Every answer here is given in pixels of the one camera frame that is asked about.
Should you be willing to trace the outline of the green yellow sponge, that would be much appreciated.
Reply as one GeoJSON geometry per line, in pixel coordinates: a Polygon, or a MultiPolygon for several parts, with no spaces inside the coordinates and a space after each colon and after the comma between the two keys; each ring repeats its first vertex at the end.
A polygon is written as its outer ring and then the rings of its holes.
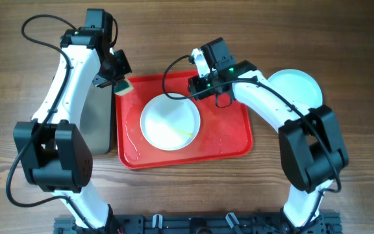
{"type": "Polygon", "coordinates": [[[121,79],[115,82],[114,85],[114,94],[117,96],[124,96],[133,90],[132,83],[127,79],[121,79]]]}

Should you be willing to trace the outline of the white plate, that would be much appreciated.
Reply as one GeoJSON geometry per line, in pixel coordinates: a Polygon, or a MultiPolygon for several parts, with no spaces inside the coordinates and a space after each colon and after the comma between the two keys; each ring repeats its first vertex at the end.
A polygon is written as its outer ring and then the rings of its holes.
{"type": "Polygon", "coordinates": [[[196,105],[182,94],[160,94],[151,99],[140,116],[140,128],[150,145],[175,151],[192,143],[199,133],[201,116],[196,105]]]}

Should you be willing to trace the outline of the light blue plate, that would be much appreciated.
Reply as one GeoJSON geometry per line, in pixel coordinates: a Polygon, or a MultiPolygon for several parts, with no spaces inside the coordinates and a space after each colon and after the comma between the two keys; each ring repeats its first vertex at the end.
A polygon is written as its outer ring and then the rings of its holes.
{"type": "Polygon", "coordinates": [[[316,80],[301,70],[285,69],[275,72],[268,81],[300,103],[318,108],[323,104],[323,93],[316,80]]]}

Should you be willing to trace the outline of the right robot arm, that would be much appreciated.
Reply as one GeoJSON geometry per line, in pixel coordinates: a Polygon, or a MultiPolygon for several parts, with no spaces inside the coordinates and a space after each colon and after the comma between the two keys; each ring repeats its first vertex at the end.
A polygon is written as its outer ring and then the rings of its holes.
{"type": "Polygon", "coordinates": [[[198,71],[188,80],[192,98],[227,94],[276,130],[282,170],[291,183],[282,213],[293,231],[306,230],[316,219],[324,194],[341,191],[340,172],[349,164],[336,115],[326,105],[298,101],[248,60],[238,62],[223,38],[195,48],[188,60],[198,71]]]}

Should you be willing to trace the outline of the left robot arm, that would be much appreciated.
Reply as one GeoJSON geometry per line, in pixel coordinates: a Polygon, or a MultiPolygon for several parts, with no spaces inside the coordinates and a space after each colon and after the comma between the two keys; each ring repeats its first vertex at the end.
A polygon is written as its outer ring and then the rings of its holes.
{"type": "Polygon", "coordinates": [[[103,9],[88,9],[82,27],[70,25],[56,46],[60,62],[44,102],[13,132],[14,166],[22,167],[28,183],[64,203],[74,233],[122,231],[90,180],[93,157],[79,131],[91,87],[109,87],[120,96],[132,89],[129,62],[122,50],[114,51],[117,37],[117,21],[103,9]]]}

